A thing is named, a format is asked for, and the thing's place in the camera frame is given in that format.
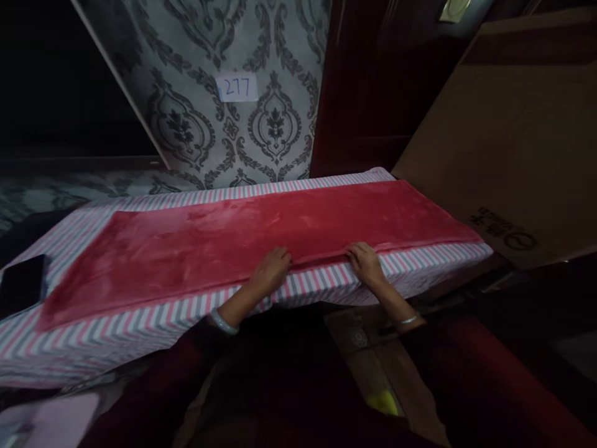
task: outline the smartphone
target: smartphone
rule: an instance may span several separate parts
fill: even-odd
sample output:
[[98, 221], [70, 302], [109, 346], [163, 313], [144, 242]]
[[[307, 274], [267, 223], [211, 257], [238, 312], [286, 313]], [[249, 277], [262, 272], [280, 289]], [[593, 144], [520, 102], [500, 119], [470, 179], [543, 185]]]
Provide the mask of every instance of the smartphone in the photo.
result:
[[23, 312], [45, 299], [49, 257], [38, 255], [4, 270], [0, 284], [0, 320]]

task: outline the pink and gray striped fabric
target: pink and gray striped fabric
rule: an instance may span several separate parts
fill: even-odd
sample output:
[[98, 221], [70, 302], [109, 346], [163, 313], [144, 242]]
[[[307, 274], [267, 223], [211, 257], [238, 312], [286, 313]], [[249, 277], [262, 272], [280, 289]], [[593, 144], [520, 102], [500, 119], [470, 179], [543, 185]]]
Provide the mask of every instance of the pink and gray striped fabric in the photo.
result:
[[[382, 168], [361, 174], [293, 180], [277, 184], [146, 195], [89, 203], [71, 213], [11, 264], [48, 254], [49, 293], [76, 257], [91, 243], [116, 210], [144, 211], [184, 207], [290, 190], [382, 182], [393, 177]], [[486, 244], [432, 245], [381, 256], [386, 276], [405, 297], [419, 294], [492, 253]], [[239, 286], [162, 305], [107, 315], [50, 332], [38, 333], [40, 307], [0, 324], [0, 385], [58, 388], [89, 380], [123, 363], [167, 348], [202, 316], [229, 298]], [[327, 301], [371, 305], [377, 300], [359, 282], [348, 263], [291, 274], [255, 312], [272, 304], [297, 307]]]

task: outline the bracelet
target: bracelet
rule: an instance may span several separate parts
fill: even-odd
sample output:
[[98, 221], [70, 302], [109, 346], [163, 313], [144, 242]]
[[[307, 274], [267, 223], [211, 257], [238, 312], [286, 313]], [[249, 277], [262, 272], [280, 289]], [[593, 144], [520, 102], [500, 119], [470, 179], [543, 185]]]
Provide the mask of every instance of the bracelet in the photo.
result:
[[399, 325], [406, 325], [409, 324], [411, 322], [414, 322], [415, 320], [417, 320], [419, 318], [418, 314], [415, 314], [413, 317], [406, 319], [406, 320], [402, 320], [400, 322], [398, 322]]
[[213, 322], [215, 322], [215, 324], [218, 326], [218, 328], [222, 330], [224, 333], [227, 333], [230, 336], [235, 336], [238, 333], [238, 328], [234, 328], [232, 325], [227, 323], [227, 321], [225, 321], [222, 318], [222, 316], [220, 316], [220, 313], [218, 312], [217, 308], [211, 310], [211, 318], [213, 319]]

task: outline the label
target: label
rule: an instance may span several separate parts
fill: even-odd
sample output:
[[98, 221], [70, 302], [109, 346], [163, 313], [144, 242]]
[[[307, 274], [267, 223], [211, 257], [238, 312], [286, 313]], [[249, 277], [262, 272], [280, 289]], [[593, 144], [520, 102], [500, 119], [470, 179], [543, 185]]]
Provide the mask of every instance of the label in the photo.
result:
[[216, 77], [220, 101], [223, 103], [241, 103], [257, 101], [257, 77], [255, 73], [234, 72]]
[[486, 207], [479, 208], [471, 215], [470, 222], [483, 227], [485, 233], [495, 238], [503, 238], [504, 244], [512, 250], [530, 251], [539, 244], [537, 239], [522, 227], [515, 226]]

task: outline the red blanket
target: red blanket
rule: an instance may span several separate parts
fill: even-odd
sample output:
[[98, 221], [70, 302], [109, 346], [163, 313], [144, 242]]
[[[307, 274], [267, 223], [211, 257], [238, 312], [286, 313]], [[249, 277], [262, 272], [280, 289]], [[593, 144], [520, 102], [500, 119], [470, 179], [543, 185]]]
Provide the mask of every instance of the red blanket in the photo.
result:
[[292, 271], [344, 261], [344, 247], [378, 251], [480, 242], [405, 181], [116, 212], [45, 301], [41, 330], [166, 302], [246, 280], [273, 247]]

